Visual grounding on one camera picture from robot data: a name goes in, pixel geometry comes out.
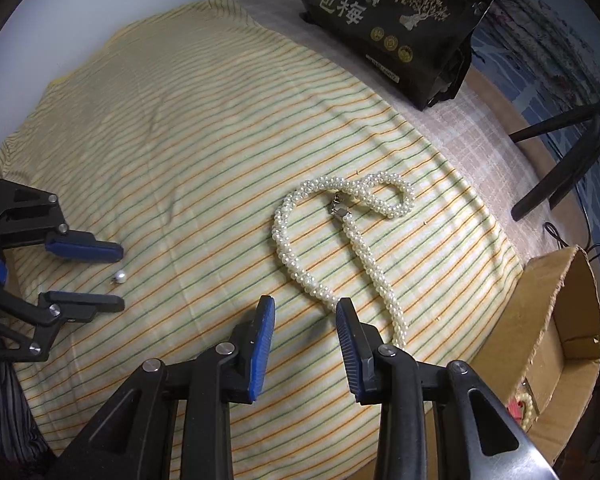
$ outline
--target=yellow striped fabric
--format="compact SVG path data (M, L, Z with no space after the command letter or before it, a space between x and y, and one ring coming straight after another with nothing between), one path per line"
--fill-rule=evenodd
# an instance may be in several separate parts
M48 362L17 365L52 449L61 452L143 360L194 357L270 294L264 392L231 410L236 478L344 478L371 459L378 410L354 403L333 316L289 280L270 228L301 180L380 170L413 183L414 211L389 220L351 210L400 297L409 350L432 363L470 359L520 263L467 182L351 74L260 27L233 0L209 0L133 23L50 85L0 150L0 176L58 194L71 228L125 247L129 275L114 288L120 266L14 251L29 301L50 289L126 301L122 314L65 326ZM389 340L388 316L329 200L317 195L294 211L292 243Z

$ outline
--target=cardboard box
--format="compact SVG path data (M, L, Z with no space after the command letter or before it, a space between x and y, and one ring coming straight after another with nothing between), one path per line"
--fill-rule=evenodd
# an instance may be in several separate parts
M584 413L600 370L600 302L587 256L565 248L534 258L471 366L507 404L526 380L539 413L528 436L553 464ZM428 478L438 478L433 413ZM371 480L375 461L350 480Z

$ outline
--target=white wall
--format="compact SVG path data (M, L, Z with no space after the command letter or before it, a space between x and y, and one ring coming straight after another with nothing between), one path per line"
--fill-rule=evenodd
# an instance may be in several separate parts
M117 29L197 0L24 0L0 32L0 144L46 85L79 66Z

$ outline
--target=pearl necklace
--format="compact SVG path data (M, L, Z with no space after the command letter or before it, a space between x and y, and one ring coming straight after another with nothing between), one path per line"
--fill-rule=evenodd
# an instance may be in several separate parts
M400 190L402 203L390 205L384 200L376 197L372 188L379 184L391 184ZM384 301L386 309L391 315L394 326L394 345L405 349L407 343L408 325L402 316L402 308L394 290L384 276L381 267L356 228L353 215L345 208L338 207L340 193L345 193L366 204L369 208L387 218L395 218L407 215L413 208L414 193L411 184L405 181L398 173L387 173L380 171L367 175L360 180L346 180L337 176L321 176L313 180L305 180L293 193L289 193L282 201L282 205L276 209L274 215L271 236L278 247L278 257L288 269L289 275L299 283L304 290L313 298L323 302L331 311L335 312L338 298L333 291L316 280L307 270L304 270L298 261L298 257L291 249L287 227L289 215L301 200L310 194L325 190L336 190L336 195L331 203L331 213L342 222L344 234L351 241L353 250L362 261L366 273L371 278L378 294Z

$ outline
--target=pearl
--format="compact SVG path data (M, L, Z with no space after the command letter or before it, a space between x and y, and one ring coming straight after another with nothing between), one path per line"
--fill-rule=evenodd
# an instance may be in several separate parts
M112 280L113 280L113 282L116 285L122 285L123 283L125 283L126 282L126 272L125 272L125 270L124 269L120 269L118 272L116 272L113 275Z

